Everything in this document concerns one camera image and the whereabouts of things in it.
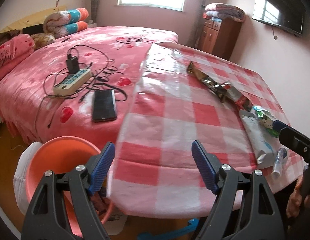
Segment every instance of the yellow headboard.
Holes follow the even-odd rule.
[[[10,30],[21,30],[22,28],[37,25],[37,24],[43,24],[45,18],[58,11],[65,11],[67,10],[66,5],[58,6],[55,8],[49,8],[40,12],[36,12],[34,14],[28,15],[16,22],[13,22],[12,24],[8,25],[6,28],[3,28],[0,30],[0,33],[7,32]]]

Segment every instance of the hand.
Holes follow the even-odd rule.
[[[297,180],[294,192],[290,195],[289,201],[287,203],[286,215],[288,218],[293,217],[296,218],[299,215],[300,206],[302,203],[302,196],[300,193],[300,189],[303,182],[303,176],[300,176]],[[306,196],[304,200],[305,208],[310,207],[310,195]]]

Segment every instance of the wooden cabinet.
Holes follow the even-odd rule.
[[[241,27],[231,19],[205,19],[198,49],[229,60]]]

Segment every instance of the wooden floor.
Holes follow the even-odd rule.
[[[17,207],[13,178],[19,157],[26,147],[27,145],[23,143],[20,136],[12,138],[6,125],[0,125],[0,206],[19,231],[22,229],[24,215]],[[142,232],[157,235],[184,226],[187,226],[187,219],[150,219],[131,216],[128,217],[122,233],[117,236],[111,236],[111,239],[136,240],[137,235]],[[189,237],[183,236],[179,240],[187,240]]]

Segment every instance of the power strip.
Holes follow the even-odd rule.
[[[56,96],[72,95],[92,77],[90,69],[81,69],[76,74],[69,74],[61,83],[53,87]]]

